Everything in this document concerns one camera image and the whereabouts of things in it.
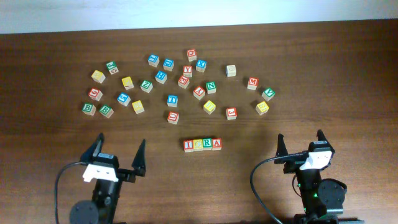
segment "alphabet block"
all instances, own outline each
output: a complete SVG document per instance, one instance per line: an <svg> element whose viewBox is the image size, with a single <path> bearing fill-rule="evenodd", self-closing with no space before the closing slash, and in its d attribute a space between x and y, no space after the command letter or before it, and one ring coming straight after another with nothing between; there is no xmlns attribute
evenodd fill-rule
<svg viewBox="0 0 398 224"><path fill-rule="evenodd" d="M207 62L204 60L198 60L197 62L197 71L198 72L205 72Z"/></svg>
<svg viewBox="0 0 398 224"><path fill-rule="evenodd" d="M214 110L216 110L216 105L209 100L203 105L203 109L206 111L206 113L211 114L214 112Z"/></svg>
<svg viewBox="0 0 398 224"><path fill-rule="evenodd" d="M192 77L192 66L184 65L183 75L185 77L191 78Z"/></svg>
<svg viewBox="0 0 398 224"><path fill-rule="evenodd" d="M136 114L144 112L144 106L142 105L141 100L133 102L132 103L132 108L134 109Z"/></svg>
<svg viewBox="0 0 398 224"><path fill-rule="evenodd" d="M102 83L105 80L105 75L104 73L95 70L93 72L93 74L91 75L91 77L93 78L94 81L98 82L98 83Z"/></svg>
<svg viewBox="0 0 398 224"><path fill-rule="evenodd" d="M169 95L167 97L167 106L177 107L177 103L178 103L178 96Z"/></svg>
<svg viewBox="0 0 398 224"><path fill-rule="evenodd" d="M165 59L163 63L163 69L167 71L172 71L174 68L174 61L171 59Z"/></svg>
<svg viewBox="0 0 398 224"><path fill-rule="evenodd" d="M99 101L102 97L102 92L96 88L92 88L88 93L88 96L93 100Z"/></svg>
<svg viewBox="0 0 398 224"><path fill-rule="evenodd" d="M235 67L235 65L227 65L226 66L226 76L227 77L236 76L236 67Z"/></svg>
<svg viewBox="0 0 398 224"><path fill-rule="evenodd" d="M259 115L263 115L268 111L269 107L265 101L257 104L256 106L256 111L259 113Z"/></svg>
<svg viewBox="0 0 398 224"><path fill-rule="evenodd" d="M122 78L122 83L126 90L134 88L134 85L132 84L131 77Z"/></svg>
<svg viewBox="0 0 398 224"><path fill-rule="evenodd" d="M127 105L130 103L131 99L130 99L130 96L129 96L129 95L127 95L127 94L125 94L125 93L121 93L121 94L119 95L119 97L118 97L118 101L119 101L119 103L122 104L123 106L127 106Z"/></svg>
<svg viewBox="0 0 398 224"><path fill-rule="evenodd" d="M96 108L91 103L85 103L84 106L83 106L83 109L81 109L81 110L85 114L93 116L95 114Z"/></svg>
<svg viewBox="0 0 398 224"><path fill-rule="evenodd" d="M167 117L167 121L170 124L177 124L178 119L180 119L180 116L178 115L177 112L169 112L169 116Z"/></svg>
<svg viewBox="0 0 398 224"><path fill-rule="evenodd" d="M195 49L187 50L188 61L192 62L197 59L197 51Z"/></svg>
<svg viewBox="0 0 398 224"><path fill-rule="evenodd" d="M143 90L144 92L150 93L153 87L154 86L152 85L152 83L148 80L144 80L141 83L141 90Z"/></svg>
<svg viewBox="0 0 398 224"><path fill-rule="evenodd" d="M202 139L193 140L193 150L194 151L202 151L203 150L203 141L202 141Z"/></svg>
<svg viewBox="0 0 398 224"><path fill-rule="evenodd" d="M189 85L189 78L182 75L178 80L178 85L182 88L187 88L187 86Z"/></svg>
<svg viewBox="0 0 398 224"><path fill-rule="evenodd" d="M110 108L108 105L102 106L101 109L99 109L99 112L106 118L110 118L113 114L112 108Z"/></svg>
<svg viewBox="0 0 398 224"><path fill-rule="evenodd" d="M211 138L203 139L203 150L212 150L213 144Z"/></svg>
<svg viewBox="0 0 398 224"><path fill-rule="evenodd" d="M257 86L259 85L259 79L258 78L249 78L248 82L248 89L249 90L256 90Z"/></svg>
<svg viewBox="0 0 398 224"><path fill-rule="evenodd" d="M272 99L272 97L275 96L275 91L271 88L268 88L266 90L264 90L264 92L261 95L266 101L269 101L270 99Z"/></svg>
<svg viewBox="0 0 398 224"><path fill-rule="evenodd" d="M213 141L213 150L221 150L223 147L223 143L221 142L221 139L212 139Z"/></svg>
<svg viewBox="0 0 398 224"><path fill-rule="evenodd" d="M153 66L153 67L157 67L157 65L159 64L160 60L159 60L159 56L151 54L148 58L148 63L149 65Z"/></svg>
<svg viewBox="0 0 398 224"><path fill-rule="evenodd" d="M158 71L155 76L155 79L157 82L164 84L167 80L167 74L165 72Z"/></svg>
<svg viewBox="0 0 398 224"><path fill-rule="evenodd" d="M207 82L206 83L207 94L216 93L217 86L215 82Z"/></svg>
<svg viewBox="0 0 398 224"><path fill-rule="evenodd" d="M184 141L184 152L193 152L193 140Z"/></svg>
<svg viewBox="0 0 398 224"><path fill-rule="evenodd" d="M236 108L227 108L226 109L226 119L231 120L231 119L236 119L238 116L238 113L236 112Z"/></svg>
<svg viewBox="0 0 398 224"><path fill-rule="evenodd" d="M107 63L106 68L108 69L108 71L110 72L111 75L113 75L119 71L115 62Z"/></svg>
<svg viewBox="0 0 398 224"><path fill-rule="evenodd" d="M201 100L205 95L206 95L206 91L198 86L194 91L193 91L193 95L194 97L196 97L198 100Z"/></svg>

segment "black cable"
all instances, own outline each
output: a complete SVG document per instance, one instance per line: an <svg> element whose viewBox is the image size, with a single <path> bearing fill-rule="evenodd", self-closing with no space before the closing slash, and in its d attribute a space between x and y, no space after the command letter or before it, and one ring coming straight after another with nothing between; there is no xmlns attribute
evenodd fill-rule
<svg viewBox="0 0 398 224"><path fill-rule="evenodd" d="M55 204L55 223L59 224L58 220L58 181L60 180L60 177L63 173L63 171L67 170L70 167L77 166L77 165L87 165L85 162L72 162L71 164L68 164L60 170L60 172L57 175L57 178L55 179L55 188L54 188L54 204Z"/></svg>
<svg viewBox="0 0 398 224"><path fill-rule="evenodd" d="M264 160L264 161L258 163L258 164L253 168L253 170L251 171L251 174L250 174L250 186L251 186L251 190L252 190L253 193L254 193L254 196L256 196L257 200L259 201L259 203L261 204L261 206L266 210L266 212L268 213L268 215L270 215L271 218L273 218L273 219L274 219L277 223L279 223L279 224L283 224L283 223L282 223L274 214L272 214L272 212L266 207L266 205L264 204L264 202L262 202L262 200L261 200L259 194L256 192L256 190L255 190L255 188L254 188L254 184L253 184L253 175L254 175L254 171L256 171L256 169L257 169L259 166L265 164L266 162L274 161L274 160L276 160L276 159L284 159L284 158L296 157L296 156L302 156L302 155L303 155L303 153L296 153L296 154L291 154L291 155L287 155L287 156L279 156L279 157L273 157L273 158L270 158L270 159L266 159L266 160Z"/></svg>
<svg viewBox="0 0 398 224"><path fill-rule="evenodd" d="M294 180L295 180L295 179L296 179L296 175L294 174L293 180L292 180L292 187L293 187L294 192L295 192L299 197L301 197L301 195L299 195L299 193L297 193L296 188L294 187Z"/></svg>

